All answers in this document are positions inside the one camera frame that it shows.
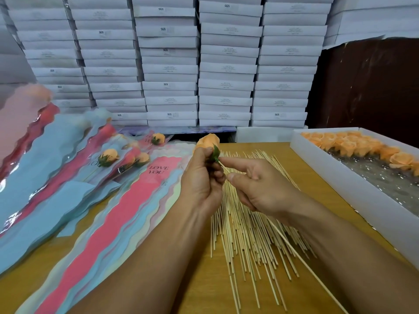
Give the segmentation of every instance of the forearm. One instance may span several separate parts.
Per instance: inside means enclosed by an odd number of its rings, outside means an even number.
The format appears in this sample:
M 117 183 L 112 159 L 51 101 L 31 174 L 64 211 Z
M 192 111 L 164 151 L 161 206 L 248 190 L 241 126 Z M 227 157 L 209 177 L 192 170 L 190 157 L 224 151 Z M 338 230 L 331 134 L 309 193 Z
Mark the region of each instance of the forearm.
M 349 222 L 305 200 L 295 226 L 337 278 L 359 313 L 410 314 L 419 308 L 419 273 Z
M 72 313 L 169 313 L 204 221 L 179 199 L 126 262 Z

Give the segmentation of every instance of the person's right hand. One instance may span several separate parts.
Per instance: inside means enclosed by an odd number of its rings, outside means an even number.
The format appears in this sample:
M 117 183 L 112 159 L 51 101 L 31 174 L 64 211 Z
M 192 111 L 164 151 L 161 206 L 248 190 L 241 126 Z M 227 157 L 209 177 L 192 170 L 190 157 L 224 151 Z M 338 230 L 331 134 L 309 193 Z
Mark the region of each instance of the person's right hand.
M 289 224 L 290 214 L 309 197 L 290 183 L 276 168 L 264 159 L 220 157 L 226 167 L 240 172 L 227 175 L 236 188 L 240 201 L 252 211 L 260 211 Z

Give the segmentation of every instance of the person's right arm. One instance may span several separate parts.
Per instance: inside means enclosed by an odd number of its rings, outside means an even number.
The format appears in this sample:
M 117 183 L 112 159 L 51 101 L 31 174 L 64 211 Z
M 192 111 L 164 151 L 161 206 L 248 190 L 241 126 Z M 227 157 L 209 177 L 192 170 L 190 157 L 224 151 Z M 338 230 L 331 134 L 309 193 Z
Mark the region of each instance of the person's right arm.
M 220 157 L 240 201 L 298 229 L 359 313 L 419 313 L 419 272 L 296 189 L 266 160 Z

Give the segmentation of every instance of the wooden table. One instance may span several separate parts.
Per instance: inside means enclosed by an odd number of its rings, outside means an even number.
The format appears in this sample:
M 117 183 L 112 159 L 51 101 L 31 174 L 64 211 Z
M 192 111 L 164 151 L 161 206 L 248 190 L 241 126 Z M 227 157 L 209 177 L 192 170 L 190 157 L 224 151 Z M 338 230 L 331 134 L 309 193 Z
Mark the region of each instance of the wooden table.
M 312 196 L 338 216 L 350 221 L 354 226 L 374 238 L 398 258 L 403 257 L 364 221 L 325 181 L 322 180 L 301 158 L 289 147 L 289 143 L 225 143 L 221 145 L 224 152 L 251 153 L 256 149 L 275 155 L 300 189 Z M 92 223 L 94 216 L 106 205 L 106 201 L 95 206 L 77 225 L 71 237 L 52 238 L 36 249 L 28 258 L 14 269 L 0 276 L 0 313 L 14 313 L 40 285 L 44 282 L 50 269 L 63 258 L 73 247 L 77 237 Z M 318 282 L 304 268 L 299 260 L 295 266 L 300 274 L 292 274 L 289 281 L 283 267 L 279 266 L 276 276 L 284 295 L 290 314 L 334 314 L 342 313 Z M 333 294 L 350 312 L 355 313 L 336 283 L 328 274 L 320 260 L 311 258 L 309 265 L 329 287 Z M 235 260 L 236 269 L 240 268 Z M 282 306 L 275 303 L 274 296 L 266 276 L 260 271 L 262 280 L 257 280 L 261 309 L 257 308 L 253 285 L 247 273 L 246 282 L 241 275 L 237 276 L 241 301 L 241 313 L 285 313 Z M 194 256 L 181 284 L 172 313 L 213 314 L 235 313 L 224 251 L 218 245 L 210 257 L 210 224 L 205 228 Z

